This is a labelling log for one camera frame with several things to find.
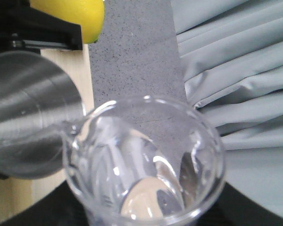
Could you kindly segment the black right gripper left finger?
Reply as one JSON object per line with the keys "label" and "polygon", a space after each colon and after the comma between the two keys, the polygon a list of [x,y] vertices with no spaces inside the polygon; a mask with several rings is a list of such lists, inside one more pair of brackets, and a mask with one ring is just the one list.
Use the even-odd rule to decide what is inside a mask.
{"label": "black right gripper left finger", "polygon": [[87,226],[82,204],[64,181],[33,206],[3,221],[0,226]]}

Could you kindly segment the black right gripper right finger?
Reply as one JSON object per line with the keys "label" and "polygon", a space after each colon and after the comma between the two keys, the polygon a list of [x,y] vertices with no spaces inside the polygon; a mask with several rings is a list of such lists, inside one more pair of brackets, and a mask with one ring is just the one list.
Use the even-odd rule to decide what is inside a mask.
{"label": "black right gripper right finger", "polygon": [[261,207],[229,183],[197,226],[283,226],[283,218]]}

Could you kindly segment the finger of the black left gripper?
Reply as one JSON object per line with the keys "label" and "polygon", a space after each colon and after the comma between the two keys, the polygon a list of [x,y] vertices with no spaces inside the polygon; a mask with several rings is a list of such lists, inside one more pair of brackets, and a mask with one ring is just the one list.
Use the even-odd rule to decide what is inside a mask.
{"label": "finger of the black left gripper", "polygon": [[81,27],[30,6],[27,0],[0,0],[0,51],[82,50]]}

